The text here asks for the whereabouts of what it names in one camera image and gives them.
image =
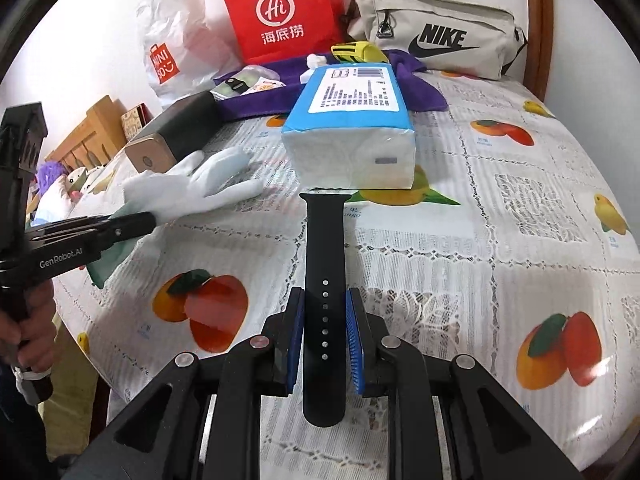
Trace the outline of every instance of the circular logo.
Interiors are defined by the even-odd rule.
[[[269,27],[280,27],[293,18],[296,4],[293,0],[258,0],[255,13]]]

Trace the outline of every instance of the silver rivet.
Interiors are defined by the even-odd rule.
[[[266,348],[269,346],[269,338],[265,335],[254,335],[250,340],[249,344],[253,348]]]
[[[380,341],[385,348],[398,348],[400,340],[394,335],[385,335]]]
[[[476,366],[476,360],[473,359],[470,355],[462,354],[456,357],[456,364],[460,368],[464,368],[465,370],[471,370],[471,368]]]
[[[193,363],[193,354],[182,352],[175,357],[174,362],[175,365],[179,366],[180,368],[191,366],[191,364]]]

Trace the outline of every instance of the green leaf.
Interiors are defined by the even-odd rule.
[[[359,191],[356,191],[351,195],[351,198],[347,200],[347,202],[366,202],[367,199],[364,198]]]
[[[204,269],[193,269],[189,272],[185,272],[175,280],[171,286],[167,289],[166,293],[169,296],[179,296],[180,294],[187,294],[192,290],[195,290],[204,282],[206,282],[211,275]]]
[[[476,121],[478,126],[495,126],[496,124],[500,124],[498,121],[492,121],[491,119],[480,119]]]
[[[547,317],[529,343],[529,357],[540,357],[549,352],[560,337],[565,323],[566,316],[563,314]]]
[[[452,200],[450,198],[447,198],[444,195],[441,195],[434,189],[428,190],[427,193],[424,194],[424,198],[422,199],[422,201],[431,202],[434,204],[460,205],[459,202],[456,202],[455,200]]]

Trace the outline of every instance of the yellow fabric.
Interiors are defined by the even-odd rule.
[[[51,370],[53,395],[38,407],[47,431],[50,459],[66,453],[81,453],[89,443],[98,374],[58,315],[56,360]]]

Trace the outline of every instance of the human hand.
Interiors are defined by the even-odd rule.
[[[51,280],[25,291],[24,297],[30,310],[30,316],[24,321],[16,323],[0,310],[0,343],[17,345],[28,341],[18,350],[18,362],[24,368],[31,367],[34,372],[44,372],[53,364],[56,337],[56,326],[51,322],[56,313]]]

